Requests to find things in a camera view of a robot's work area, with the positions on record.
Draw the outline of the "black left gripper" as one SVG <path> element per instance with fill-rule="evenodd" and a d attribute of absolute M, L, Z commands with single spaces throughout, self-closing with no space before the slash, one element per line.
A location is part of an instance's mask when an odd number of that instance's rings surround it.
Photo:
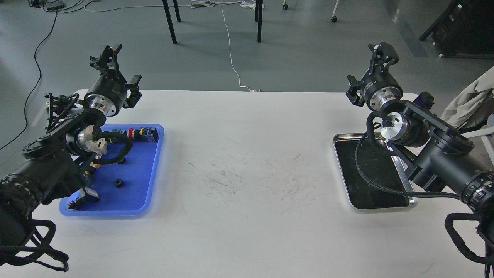
<path fill-rule="evenodd" d="M 134 108 L 142 96 L 138 86 L 141 75 L 134 75 L 125 88 L 119 84 L 123 83 L 117 59 L 121 49 L 121 44 L 107 45 L 98 58 L 90 56 L 90 66 L 98 70 L 100 76 L 85 94 L 84 101 L 90 108 L 100 110 L 107 117 L 116 116 L 122 107 Z"/>

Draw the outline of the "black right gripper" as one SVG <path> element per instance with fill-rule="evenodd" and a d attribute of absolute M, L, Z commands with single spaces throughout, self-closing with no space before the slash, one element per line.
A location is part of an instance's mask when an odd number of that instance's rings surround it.
<path fill-rule="evenodd" d="M 347 75 L 349 84 L 346 96 L 353 105 L 363 107 L 366 103 L 372 111 L 381 111 L 386 102 L 400 100 L 403 96 L 403 90 L 395 78 L 386 73 L 391 65 L 398 63 L 400 57 L 394 46 L 386 42 L 368 44 L 368 48 L 372 51 L 368 73 L 360 81 Z M 362 86 L 364 98 L 358 94 Z"/>

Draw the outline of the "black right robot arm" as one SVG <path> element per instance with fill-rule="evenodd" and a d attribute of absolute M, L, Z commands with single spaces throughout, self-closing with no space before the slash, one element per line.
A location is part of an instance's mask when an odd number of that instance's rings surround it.
<path fill-rule="evenodd" d="M 473 142 L 430 112 L 432 96 L 423 92 L 413 101 L 402 100 L 403 91 L 388 69 L 400 58 L 392 45 L 369 44 L 372 58 L 361 80 L 348 75 L 346 92 L 351 104 L 371 110 L 367 130 L 359 140 L 368 138 L 371 146 L 383 154 L 399 157 L 407 165 L 406 179 L 423 192 L 398 191 L 372 181 L 356 164 L 359 175 L 378 190 L 408 197 L 446 197 L 462 201 L 472 213 L 451 213 L 444 226 L 460 253 L 467 259 L 493 268 L 493 171 L 475 160 L 470 152 Z M 472 252 L 455 230 L 456 220 L 476 220 L 477 234 L 485 241 L 486 253 Z"/>

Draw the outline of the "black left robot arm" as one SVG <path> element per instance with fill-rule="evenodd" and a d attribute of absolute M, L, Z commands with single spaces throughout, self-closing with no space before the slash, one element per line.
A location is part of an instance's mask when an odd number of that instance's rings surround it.
<path fill-rule="evenodd" d="M 119 70 L 121 49 L 121 44 L 106 46 L 99 57 L 90 57 L 100 76 L 83 99 L 77 93 L 46 95 L 46 133 L 23 148 L 26 162 L 1 180 L 1 264 L 68 271 L 68 255 L 51 247 L 56 225 L 35 220 L 32 213 L 40 204 L 86 189 L 92 163 L 118 163 L 133 147 L 128 134 L 101 130 L 107 117 L 133 108 L 141 98 L 141 76 L 127 82 Z"/>

